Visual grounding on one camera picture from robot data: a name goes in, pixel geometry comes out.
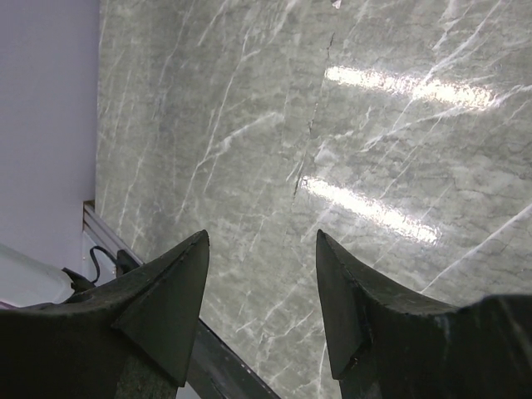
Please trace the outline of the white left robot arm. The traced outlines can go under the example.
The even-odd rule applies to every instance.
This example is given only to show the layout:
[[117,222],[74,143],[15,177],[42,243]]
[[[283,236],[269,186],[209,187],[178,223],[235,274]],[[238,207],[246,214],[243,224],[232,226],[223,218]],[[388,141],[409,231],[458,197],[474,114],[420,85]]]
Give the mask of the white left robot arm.
[[40,303],[62,303],[74,294],[71,279],[59,268],[43,264],[1,244],[1,309]]

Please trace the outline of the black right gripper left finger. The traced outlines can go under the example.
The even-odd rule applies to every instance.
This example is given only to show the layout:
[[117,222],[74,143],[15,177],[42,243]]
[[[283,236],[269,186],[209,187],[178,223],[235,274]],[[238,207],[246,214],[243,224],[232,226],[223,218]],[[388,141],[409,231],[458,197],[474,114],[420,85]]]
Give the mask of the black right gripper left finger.
[[208,268],[201,230],[63,303],[2,311],[2,397],[175,397],[186,382]]

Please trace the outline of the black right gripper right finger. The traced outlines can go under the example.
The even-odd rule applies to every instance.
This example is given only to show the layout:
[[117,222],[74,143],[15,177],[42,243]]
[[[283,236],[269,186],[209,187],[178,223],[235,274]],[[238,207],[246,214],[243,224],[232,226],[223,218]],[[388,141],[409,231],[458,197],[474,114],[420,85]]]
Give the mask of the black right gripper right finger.
[[344,398],[528,398],[531,298],[464,307],[410,290],[316,237],[332,377]]

